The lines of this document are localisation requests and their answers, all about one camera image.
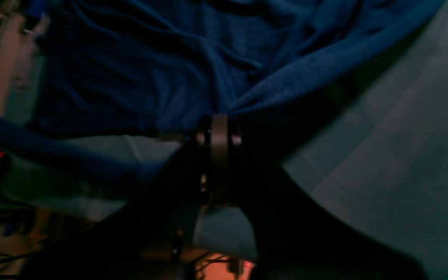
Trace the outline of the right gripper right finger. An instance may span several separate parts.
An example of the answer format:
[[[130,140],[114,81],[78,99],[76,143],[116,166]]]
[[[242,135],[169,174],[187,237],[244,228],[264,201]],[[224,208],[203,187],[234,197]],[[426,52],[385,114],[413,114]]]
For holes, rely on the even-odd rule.
[[[252,128],[229,119],[233,202],[251,223],[252,280],[427,280],[413,257],[347,225],[307,195]]]

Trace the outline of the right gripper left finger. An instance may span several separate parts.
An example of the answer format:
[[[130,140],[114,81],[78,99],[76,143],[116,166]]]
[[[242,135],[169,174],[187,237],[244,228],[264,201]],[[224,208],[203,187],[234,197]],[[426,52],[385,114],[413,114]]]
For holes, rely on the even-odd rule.
[[[147,280],[167,271],[186,275],[179,258],[184,231],[172,234],[170,259],[147,266],[139,260],[165,222],[186,199],[207,209],[229,205],[229,117],[203,120],[194,138],[126,206],[69,243],[30,259],[23,280],[127,280],[129,267]]]

